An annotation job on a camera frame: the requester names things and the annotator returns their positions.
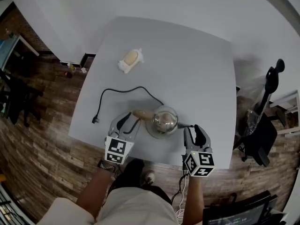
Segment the wristwatch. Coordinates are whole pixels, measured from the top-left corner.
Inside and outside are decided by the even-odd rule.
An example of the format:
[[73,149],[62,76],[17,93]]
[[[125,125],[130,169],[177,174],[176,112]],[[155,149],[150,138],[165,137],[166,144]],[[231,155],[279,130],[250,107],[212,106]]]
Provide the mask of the wristwatch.
[[111,173],[114,173],[114,171],[115,171],[115,166],[113,166],[111,163],[103,161],[102,159],[99,161],[97,167],[108,170]]

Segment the baseboard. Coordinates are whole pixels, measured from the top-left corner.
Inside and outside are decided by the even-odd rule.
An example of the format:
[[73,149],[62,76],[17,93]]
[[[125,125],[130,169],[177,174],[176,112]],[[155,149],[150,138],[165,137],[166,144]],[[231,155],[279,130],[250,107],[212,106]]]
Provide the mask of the baseboard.
[[88,59],[88,57],[92,57],[94,58],[96,55],[95,54],[92,54],[92,53],[85,53],[83,58],[81,59],[81,62],[80,62],[80,67],[82,68],[86,62],[86,60]]
[[54,55],[52,51],[37,51],[41,55]]
[[[60,61],[60,64],[61,65],[64,65],[64,66],[68,66],[68,63],[69,62],[63,62],[63,61]],[[81,66],[80,66],[80,64],[75,64],[75,63],[72,63],[72,62],[70,62],[75,68],[82,68]]]

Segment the wooden lamp handle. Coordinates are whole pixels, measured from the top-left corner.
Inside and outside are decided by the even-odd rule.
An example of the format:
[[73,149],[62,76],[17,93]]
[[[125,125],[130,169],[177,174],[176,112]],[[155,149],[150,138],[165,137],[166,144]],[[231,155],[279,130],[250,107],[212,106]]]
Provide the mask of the wooden lamp handle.
[[147,121],[147,120],[152,120],[154,112],[142,110],[142,109],[134,109],[132,114],[137,118]]

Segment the black power cord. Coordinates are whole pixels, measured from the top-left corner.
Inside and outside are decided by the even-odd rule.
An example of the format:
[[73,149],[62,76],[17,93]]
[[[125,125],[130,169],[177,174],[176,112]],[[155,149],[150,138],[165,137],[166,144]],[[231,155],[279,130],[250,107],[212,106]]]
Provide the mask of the black power cord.
[[96,116],[93,118],[92,120],[92,123],[96,123],[96,122],[99,122],[99,119],[98,119],[98,115],[99,115],[99,111],[100,111],[100,107],[101,107],[101,102],[102,102],[102,96],[104,94],[105,91],[114,91],[114,92],[120,92],[120,93],[126,93],[126,92],[132,92],[138,88],[142,88],[144,89],[153,99],[157,100],[161,105],[164,105],[162,101],[158,100],[156,97],[154,97],[151,93],[149,93],[149,91],[147,89],[145,89],[144,87],[142,86],[139,86],[139,87],[136,87],[136,88],[133,88],[131,90],[126,90],[126,91],[121,91],[121,90],[116,90],[116,89],[112,89],[112,88],[107,88],[105,89],[102,94],[101,94],[101,97],[100,97],[100,103],[99,103],[99,108],[98,108],[98,112],[96,114]]

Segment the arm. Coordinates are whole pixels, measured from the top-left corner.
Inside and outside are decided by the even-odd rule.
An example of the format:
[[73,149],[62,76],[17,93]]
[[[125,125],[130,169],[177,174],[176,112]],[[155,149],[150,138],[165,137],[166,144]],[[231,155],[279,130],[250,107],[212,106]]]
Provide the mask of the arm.
[[76,204],[94,218],[98,216],[103,204],[107,187],[111,182],[111,175],[110,171],[99,168],[77,199]]
[[187,191],[186,207],[184,209],[183,224],[195,225],[203,218],[203,190],[200,178],[190,177]]

